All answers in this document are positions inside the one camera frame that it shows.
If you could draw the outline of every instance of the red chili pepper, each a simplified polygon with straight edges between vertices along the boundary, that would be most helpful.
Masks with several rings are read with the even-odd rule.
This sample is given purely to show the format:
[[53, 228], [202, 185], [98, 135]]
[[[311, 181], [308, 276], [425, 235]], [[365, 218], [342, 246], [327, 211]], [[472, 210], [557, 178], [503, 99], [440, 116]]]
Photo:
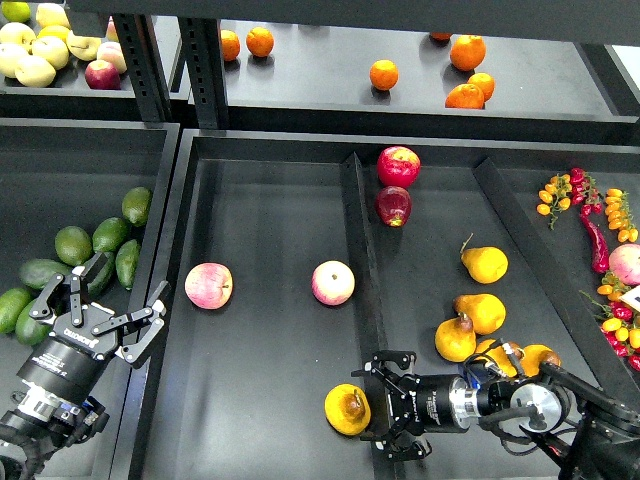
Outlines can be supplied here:
[[616, 355], [618, 355], [619, 357], [628, 357], [629, 356], [629, 351], [627, 350], [627, 347], [625, 347], [622, 344], [616, 345], [615, 347], [613, 347], [613, 351], [616, 352]]
[[577, 193], [571, 197], [571, 205], [580, 205], [582, 202], [584, 202], [584, 195], [581, 193]]
[[631, 368], [633, 368], [634, 370], [638, 370], [640, 372], [640, 356], [629, 356], [629, 365], [631, 365]]
[[591, 238], [591, 268], [596, 273], [606, 273], [609, 270], [607, 242], [600, 229], [588, 217], [580, 215], [580, 220]]
[[609, 302], [611, 307], [611, 314], [614, 317], [618, 317], [620, 320], [630, 322], [633, 319], [633, 311], [621, 302]]

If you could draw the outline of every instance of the shelf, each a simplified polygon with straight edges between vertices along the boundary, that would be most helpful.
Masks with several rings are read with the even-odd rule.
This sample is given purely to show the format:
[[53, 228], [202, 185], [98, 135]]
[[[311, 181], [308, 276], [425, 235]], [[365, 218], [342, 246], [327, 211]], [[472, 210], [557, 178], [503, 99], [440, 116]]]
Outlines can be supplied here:
[[66, 3], [78, 12], [102, 12], [109, 8], [120, 13], [640, 45], [637, 35], [640, 6], [622, 0], [606, 4], [597, 1], [567, 4], [553, 0], [526, 0], [517, 4], [481, 0], [452, 4], [411, 0], [403, 2], [402, 8], [391, 4], [372, 6], [365, 0], [346, 3], [332, 0], [321, 4], [289, 0], [235, 3], [111, 0], [107, 5], [101, 0], [67, 0]]
[[[140, 308], [150, 284], [177, 138], [178, 126], [170, 124], [145, 128], [126, 122], [0, 119], [0, 291], [21, 285], [23, 262], [57, 258], [59, 229], [78, 225], [93, 232], [102, 220], [120, 216], [124, 194], [143, 185], [154, 197], [135, 285], [127, 292], [116, 280], [99, 300], [119, 314]], [[0, 377], [0, 411], [5, 412], [15, 408], [11, 393], [26, 391], [15, 373], [32, 348], [2, 335], [0, 349], [6, 367]], [[119, 359], [107, 367], [92, 392], [111, 415], [107, 429], [84, 445], [57, 452], [38, 478], [107, 478], [129, 373]]]
[[[178, 286], [169, 336], [163, 359], [153, 358], [149, 367], [156, 375], [132, 376], [130, 388], [152, 384], [158, 392], [155, 401], [142, 405], [143, 412], [154, 412], [150, 428], [135, 421], [139, 405], [125, 409], [120, 433], [127, 442], [114, 458], [120, 475], [184, 478], [215, 472], [236, 478], [260, 471], [263, 478], [333, 478], [344, 472], [355, 478], [393, 478], [397, 472], [377, 451], [340, 437], [327, 425], [324, 396], [338, 383], [355, 382], [350, 372], [376, 347], [413, 349], [418, 374], [456, 372], [457, 366], [433, 349], [435, 327], [454, 315], [455, 296], [485, 290], [507, 305], [502, 335], [523, 346], [548, 344], [570, 372], [629, 405], [640, 405], [639, 384], [581, 300], [575, 315], [582, 319], [582, 332], [572, 330], [575, 321], [567, 321], [559, 310], [560, 292], [550, 295], [540, 277], [536, 262], [545, 263], [512, 240], [508, 215], [496, 208], [497, 193], [482, 174], [487, 157], [499, 172], [514, 169], [516, 177], [527, 175], [534, 183], [546, 175], [530, 172], [539, 165], [562, 170], [580, 161], [585, 168], [623, 171], [637, 162], [640, 151], [408, 142], [424, 167], [410, 188], [412, 217], [393, 230], [371, 213], [380, 188], [373, 165], [382, 148], [399, 140], [184, 132], [158, 247], [163, 254], [154, 269], [154, 275], [166, 275]], [[355, 158], [363, 164], [361, 183], [350, 173]], [[531, 192], [534, 199], [537, 190]], [[360, 220], [353, 217], [358, 191], [364, 192], [368, 212]], [[515, 202], [504, 208], [526, 224], [536, 220]], [[362, 260], [367, 229], [377, 259], [373, 263]], [[458, 253], [470, 231], [475, 246], [496, 245], [507, 253], [504, 281], [481, 286], [470, 279]], [[352, 299], [335, 309], [320, 305], [309, 287], [315, 266], [328, 259], [349, 261], [358, 285]], [[220, 310], [198, 309], [184, 294], [186, 274], [201, 262], [223, 263], [234, 276], [234, 292]], [[573, 297], [575, 292], [562, 293]], [[384, 397], [369, 387], [372, 403], [383, 406], [382, 413], [380, 407], [374, 410], [380, 421]], [[130, 441], [136, 435], [146, 452], [144, 467], [131, 462], [130, 452], [142, 448]], [[397, 466], [406, 478], [424, 478], [428, 472], [429, 478], [462, 479], [483, 471], [486, 478], [526, 472], [542, 479], [558, 473], [542, 455], [504, 454], [486, 432], [428, 438], [434, 453], [424, 464]], [[451, 457], [463, 452], [474, 459], [472, 464]]]

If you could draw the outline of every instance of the dark shelf surface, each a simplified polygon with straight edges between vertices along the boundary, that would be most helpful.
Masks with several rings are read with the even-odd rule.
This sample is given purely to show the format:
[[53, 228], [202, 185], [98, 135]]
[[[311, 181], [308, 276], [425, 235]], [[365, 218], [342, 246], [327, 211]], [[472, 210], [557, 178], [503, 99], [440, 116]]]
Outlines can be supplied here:
[[[275, 39], [266, 59], [253, 57], [245, 37], [266, 26]], [[451, 41], [426, 32], [265, 24], [223, 20], [240, 37], [241, 52], [225, 64], [230, 106], [465, 113], [445, 109], [445, 98], [474, 73], [451, 65]], [[487, 55], [476, 68], [496, 81], [484, 112], [503, 116], [612, 116], [575, 46], [567, 42], [485, 37]], [[396, 63], [400, 79], [389, 92], [371, 86], [369, 69]]]
[[[373, 168], [377, 155], [398, 143], [413, 148], [424, 167], [410, 187], [409, 223], [393, 230], [380, 224], [370, 206], [380, 188]], [[576, 158], [594, 169], [625, 168], [637, 160], [637, 149], [186, 131], [176, 166], [186, 173], [174, 185], [167, 206], [172, 220], [159, 247], [179, 270], [167, 260], [167, 275], [177, 277], [177, 288], [143, 478], [393, 476], [373, 461], [366, 445], [337, 435], [322, 411], [326, 393], [337, 383], [354, 382], [349, 374], [361, 361], [357, 326], [363, 320], [354, 314], [362, 298], [356, 293], [343, 307], [329, 309], [309, 286], [317, 264], [344, 261], [351, 248], [342, 194], [357, 185], [341, 185], [339, 172], [353, 152], [364, 164], [378, 260], [384, 328], [378, 333], [389, 348], [418, 353], [416, 373], [457, 371], [434, 351], [435, 328], [454, 315], [457, 295], [489, 292], [507, 306], [500, 335], [522, 346], [545, 343], [570, 372], [622, 393], [625, 401], [637, 398], [638, 385], [606, 342], [576, 344], [575, 332], [532, 268], [532, 262], [545, 260], [521, 251], [494, 210], [494, 193], [476, 174], [487, 156], [498, 159], [500, 172], [512, 168], [522, 175], [541, 164], [565, 168]], [[535, 220], [513, 207], [518, 218]], [[510, 267], [503, 280], [483, 286], [468, 276], [459, 249], [471, 231], [471, 246], [495, 245], [506, 252]], [[231, 299], [217, 311], [198, 309], [184, 293], [187, 272], [205, 261], [226, 264], [234, 275]], [[364, 272], [354, 273], [357, 282]], [[602, 340], [590, 312], [583, 322], [589, 338]], [[585, 362], [594, 355], [602, 358], [595, 368]], [[612, 367], [603, 371], [605, 362]], [[623, 375], [613, 378], [621, 371], [616, 366]], [[397, 465], [397, 475], [463, 479], [482, 472], [482, 478], [547, 479], [558, 473], [539, 452], [507, 455], [480, 429], [428, 439], [434, 454], [423, 464]], [[461, 455], [473, 462], [457, 461]]]
[[375, 4], [365, 0], [332, 0], [317, 4], [276, 0], [236, 3], [171, 0], [68, 0], [72, 9], [105, 10], [179, 17], [230, 18], [279, 23], [381, 28], [390, 30], [474, 32], [481, 35], [539, 38], [599, 44], [638, 45], [640, 7], [622, 0], [559, 3], [553, 0], [481, 0], [473, 3], [418, 0]]
[[[147, 130], [141, 124], [5, 119], [0, 120], [0, 138], [0, 254], [4, 258], [0, 291], [21, 286], [18, 269], [26, 260], [57, 259], [54, 238], [59, 229], [77, 225], [91, 235], [102, 220], [121, 216], [122, 198], [130, 188], [143, 185], [157, 192], [150, 218], [157, 217], [159, 223], [164, 195], [156, 181], [158, 172], [173, 161], [176, 126]], [[144, 294], [156, 245], [154, 227], [149, 225], [149, 230], [134, 291], [126, 291], [113, 279], [99, 299], [118, 314], [141, 306], [134, 299]], [[142, 240], [142, 234], [139, 230], [135, 236]], [[2, 335], [0, 348], [5, 363], [0, 377], [0, 411], [4, 412], [15, 408], [10, 400], [13, 391], [26, 391], [15, 374], [32, 348], [19, 344], [14, 335]], [[105, 432], [86, 444], [57, 452], [39, 478], [108, 477], [128, 378], [128, 367], [118, 363], [109, 365], [92, 392], [111, 415]]]

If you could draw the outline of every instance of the black tray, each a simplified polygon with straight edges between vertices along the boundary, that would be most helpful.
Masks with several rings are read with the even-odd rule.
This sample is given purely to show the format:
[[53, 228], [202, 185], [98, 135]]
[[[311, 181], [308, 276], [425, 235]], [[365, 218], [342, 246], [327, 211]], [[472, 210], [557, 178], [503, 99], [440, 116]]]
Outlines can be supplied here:
[[[258, 25], [275, 38], [266, 59], [253, 58], [245, 45]], [[241, 41], [238, 59], [224, 66], [234, 130], [614, 143], [614, 132], [637, 118], [637, 99], [616, 102], [609, 94], [630, 87], [610, 72], [599, 78], [607, 66], [592, 66], [569, 42], [485, 37], [487, 55], [476, 71], [493, 75], [496, 90], [484, 110], [469, 111], [444, 107], [473, 73], [450, 63], [458, 35], [437, 42], [427, 32], [232, 20], [221, 28]], [[390, 92], [369, 81], [369, 68], [383, 58], [400, 71]]]
[[[125, 409], [120, 435], [126, 448], [114, 462], [128, 461], [122, 478], [140, 475], [140, 464], [125, 452], [142, 454], [143, 448], [142, 478], [149, 479], [556, 476], [557, 467], [542, 454], [511, 457], [479, 429], [432, 434], [435, 453], [426, 462], [394, 468], [326, 423], [324, 396], [337, 383], [357, 382], [350, 372], [376, 348], [415, 350], [420, 374], [457, 371], [435, 353], [433, 334], [453, 316], [451, 302], [462, 293], [495, 293], [509, 311], [501, 334], [521, 345], [546, 343], [569, 371], [607, 391], [617, 386], [616, 394], [637, 396], [628, 374], [612, 378], [594, 369], [594, 378], [585, 352], [617, 358], [606, 342], [576, 345], [584, 338], [565, 327], [532, 267], [536, 260], [511, 239], [477, 168], [488, 156], [561, 168], [576, 155], [586, 164], [599, 157], [613, 163], [636, 158], [637, 150], [409, 141], [424, 168], [410, 188], [409, 223], [391, 230], [362, 212], [372, 211], [379, 189], [372, 167], [378, 153], [408, 139], [187, 130], [183, 140], [154, 270], [176, 284], [164, 366], [158, 356], [152, 359], [156, 376], [132, 377], [135, 391], [159, 387], [157, 401], [143, 403], [142, 414], [139, 405]], [[366, 210], [359, 210], [358, 199]], [[504, 281], [480, 286], [470, 279], [458, 253], [470, 232], [475, 245], [507, 253]], [[313, 268], [330, 258], [348, 261], [358, 282], [338, 309], [318, 304], [309, 285]], [[205, 261], [224, 263], [234, 275], [234, 293], [219, 311], [200, 310], [184, 294], [186, 274]], [[601, 339], [590, 312], [585, 315], [587, 337]], [[384, 399], [365, 386], [378, 422]], [[137, 421], [153, 409], [150, 426]], [[136, 436], [137, 444], [130, 441]]]
[[[20, 286], [18, 268], [30, 258], [56, 258], [54, 237], [67, 225], [88, 232], [105, 218], [121, 215], [124, 194], [134, 186], [153, 189], [149, 223], [136, 281], [127, 292], [112, 282], [100, 303], [118, 314], [144, 304], [150, 284], [167, 186], [173, 169], [178, 126], [146, 128], [139, 123], [0, 120], [0, 291]], [[31, 347], [0, 336], [4, 373], [0, 411], [15, 408], [13, 391], [26, 391], [15, 375]], [[61, 450], [40, 478], [106, 479], [111, 469], [129, 367], [114, 361], [93, 395], [107, 407], [107, 429], [92, 441]]]
[[[30, 3], [31, 20], [26, 23], [36, 35], [41, 30], [35, 21], [37, 5]], [[175, 25], [174, 22], [176, 19], [171, 17], [154, 18], [154, 30], [167, 85], [173, 86], [170, 99], [180, 105], [187, 102], [191, 88], [182, 70], [176, 71], [180, 43], [175, 38], [177, 22]], [[6, 23], [0, 15], [0, 27]], [[70, 53], [69, 64], [58, 70], [47, 88], [25, 87], [18, 80], [0, 74], [0, 91], [5, 99], [0, 105], [2, 116], [139, 121], [140, 112], [129, 73], [121, 75], [121, 90], [91, 90], [84, 78], [88, 64]]]

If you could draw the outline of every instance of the bruised pear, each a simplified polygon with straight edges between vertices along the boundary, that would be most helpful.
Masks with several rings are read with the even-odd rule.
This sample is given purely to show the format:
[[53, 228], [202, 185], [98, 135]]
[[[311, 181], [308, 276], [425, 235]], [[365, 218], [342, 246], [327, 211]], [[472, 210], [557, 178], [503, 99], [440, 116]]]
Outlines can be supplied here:
[[460, 259], [469, 275], [478, 283], [494, 283], [500, 280], [509, 267], [509, 260], [497, 247], [479, 247], [465, 250], [471, 236], [462, 244]]
[[542, 362], [549, 362], [558, 366], [562, 364], [558, 354], [546, 345], [533, 344], [524, 347], [524, 358], [520, 363], [525, 375], [534, 377], [540, 373], [540, 364]]
[[507, 309], [498, 297], [490, 293], [460, 295], [453, 301], [453, 309], [464, 312], [473, 321], [478, 335], [489, 335], [499, 329], [507, 316]]
[[466, 313], [445, 320], [436, 330], [436, 350], [445, 360], [462, 362], [476, 349], [473, 321]]

